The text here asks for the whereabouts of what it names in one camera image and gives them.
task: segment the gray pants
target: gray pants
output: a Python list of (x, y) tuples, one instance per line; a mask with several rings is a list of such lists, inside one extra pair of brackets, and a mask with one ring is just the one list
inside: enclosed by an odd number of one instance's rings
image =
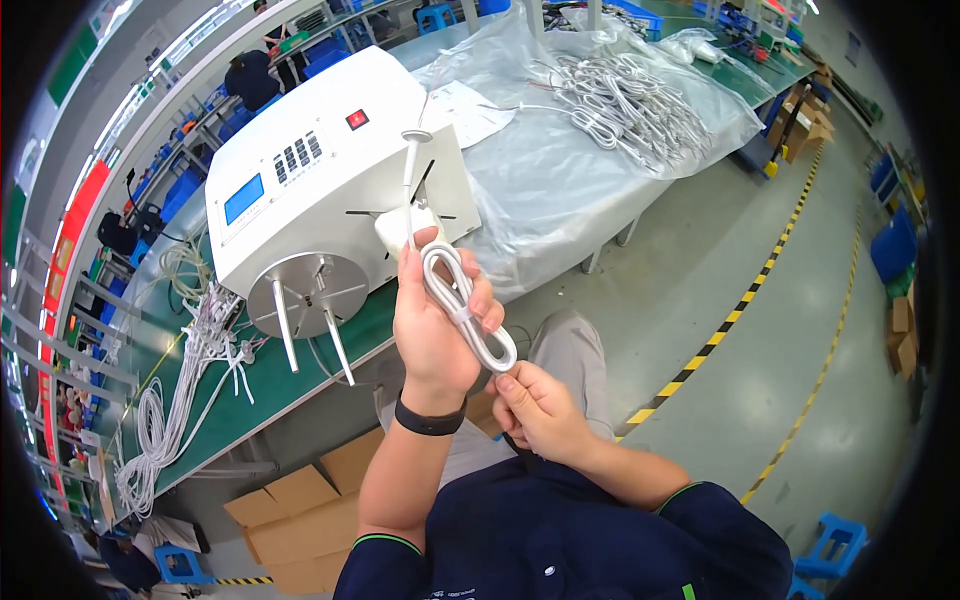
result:
[[(613, 440), (607, 415), (607, 365), (593, 325), (572, 310), (555, 312), (540, 326), (530, 347), (529, 360), (565, 384), (597, 436)], [(379, 379), (373, 401), (380, 425), (386, 430), (394, 419), (396, 397), (403, 386), (403, 363), (398, 358), (385, 363)], [(515, 456), (502, 438), (495, 442), (475, 424), (464, 420), (453, 434), (440, 487)]]

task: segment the gray epoxy floor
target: gray epoxy floor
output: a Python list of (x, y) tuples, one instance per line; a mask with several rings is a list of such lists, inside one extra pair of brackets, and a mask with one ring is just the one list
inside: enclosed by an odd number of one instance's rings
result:
[[(825, 148), (776, 267), (704, 365), (624, 440), (674, 458), (694, 478), (721, 483), (738, 497), (800, 414), (840, 317), (869, 143), (841, 108), (830, 119), (837, 142)], [(508, 324), (533, 333), (557, 308), (584, 313), (607, 353), (612, 417), (629, 417), (746, 291), (796, 205), (813, 156), (805, 151), (769, 182), (751, 179), (729, 160), (677, 181), (643, 214), (627, 248), (609, 244), (594, 275), (571, 269), (512, 302)], [(911, 440), (906, 388), (883, 347), (886, 300), (869, 256), (877, 227), (865, 206), (836, 354), (803, 427), (748, 505), (795, 555), (812, 543), (823, 510), (876, 524)], [(374, 369), (365, 367), (358, 379), (371, 380)], [(271, 425), (264, 439), (287, 472), (375, 423), (369, 389), (338, 386)], [(192, 479), (157, 506), (204, 526), (213, 547), (204, 559), (214, 576), (262, 575), (222, 508), (261, 483)], [(214, 597), (278, 596), (270, 586), (242, 586), (217, 588)]]

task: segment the right hand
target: right hand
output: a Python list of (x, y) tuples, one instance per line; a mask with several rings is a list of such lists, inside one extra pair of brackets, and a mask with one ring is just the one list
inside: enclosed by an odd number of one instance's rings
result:
[(491, 377), (493, 416), (518, 447), (548, 461), (572, 467), (599, 441), (566, 386), (525, 360)]

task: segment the stack of cardboard boxes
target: stack of cardboard boxes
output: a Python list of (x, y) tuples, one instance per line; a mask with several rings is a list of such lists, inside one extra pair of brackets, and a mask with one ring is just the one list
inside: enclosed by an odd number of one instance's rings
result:
[[(780, 143), (786, 122), (790, 119), (790, 114), (800, 100), (803, 91), (804, 86), (796, 84), (790, 95), (780, 105), (780, 111), (767, 133), (767, 142), (770, 143), (771, 148), (777, 148)], [(829, 112), (830, 106), (828, 104), (824, 103), (812, 91), (807, 93), (806, 99), (800, 107), (800, 112), (797, 114), (797, 123), (793, 126), (786, 140), (787, 153), (785, 159), (787, 162), (792, 164), (803, 148), (817, 148), (825, 140), (833, 141), (831, 132), (834, 131), (834, 127), (827, 119)]]
[(894, 372), (903, 379), (913, 376), (917, 368), (917, 325), (913, 318), (913, 285), (906, 296), (894, 298), (893, 308), (887, 314), (887, 354)]
[[(502, 429), (493, 396), (472, 396), (467, 418), (487, 435)], [(380, 447), (380, 427), (320, 457), (333, 486), (313, 465), (224, 505), (240, 524), (253, 559), (291, 595), (332, 592), (357, 538), (357, 498)]]

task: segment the paper document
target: paper document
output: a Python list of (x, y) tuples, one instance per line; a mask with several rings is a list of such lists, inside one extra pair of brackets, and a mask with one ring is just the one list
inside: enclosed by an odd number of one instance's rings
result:
[(480, 105), (496, 106), (475, 89), (458, 81), (438, 87), (430, 94), (430, 109), (446, 112), (461, 150), (507, 127), (516, 114), (515, 110), (493, 110)]

